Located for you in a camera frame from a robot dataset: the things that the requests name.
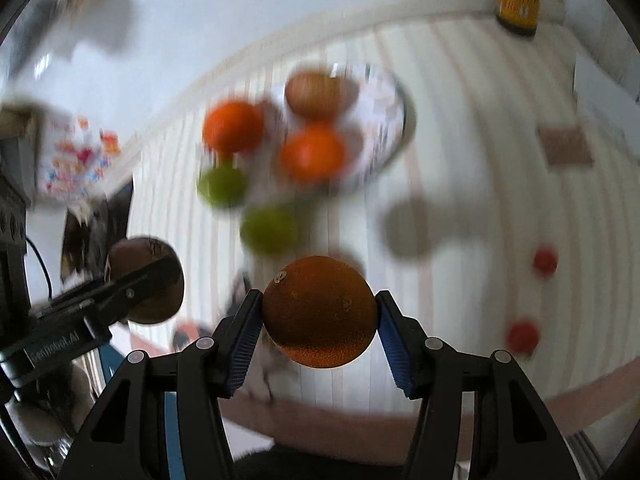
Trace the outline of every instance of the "fruit bowl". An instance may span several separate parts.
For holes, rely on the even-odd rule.
[[[234,161],[249,181],[243,205],[286,202],[296,195],[327,190],[332,194],[351,191],[375,177],[400,147],[406,105],[393,73],[370,64],[337,63],[329,66],[329,74],[347,79],[354,90],[353,104],[334,123],[346,146],[345,167],[322,185],[300,184],[284,175],[278,150],[305,120],[289,109],[285,85],[273,86],[257,102],[264,115],[263,142],[251,153],[237,155]],[[219,163],[203,149],[201,171]]]

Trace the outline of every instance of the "black cable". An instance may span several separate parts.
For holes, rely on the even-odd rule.
[[[47,266],[44,264],[42,256],[40,256],[40,253],[36,249],[36,246],[34,245],[34,243],[31,241],[31,239],[28,236],[26,238],[27,238],[27,243],[30,245],[31,249],[33,249],[33,252],[36,254],[36,258],[40,262],[40,266],[42,267],[42,272],[44,273],[44,277],[47,280],[47,288],[49,289],[49,299],[51,299],[53,297],[53,288],[51,286],[51,278],[49,277],[49,272],[47,272]]]

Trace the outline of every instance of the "paper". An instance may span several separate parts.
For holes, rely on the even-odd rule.
[[[574,93],[578,113],[598,120],[613,141],[640,156],[640,105],[591,59],[578,54]]]

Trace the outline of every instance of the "coaster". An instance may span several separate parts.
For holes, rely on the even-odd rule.
[[[538,127],[538,139],[549,166],[592,166],[591,148],[580,126]]]

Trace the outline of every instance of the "orange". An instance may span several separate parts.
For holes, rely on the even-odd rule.
[[[251,103],[226,101],[207,114],[202,142],[210,150],[237,153],[255,149],[262,141],[262,113]]]
[[[312,368],[353,361],[378,328],[367,282],[328,256],[308,256],[282,269],[264,291],[262,318],[282,351]]]
[[[327,124],[310,124],[287,139],[280,150],[285,173],[308,184],[334,178],[346,162],[344,141]]]

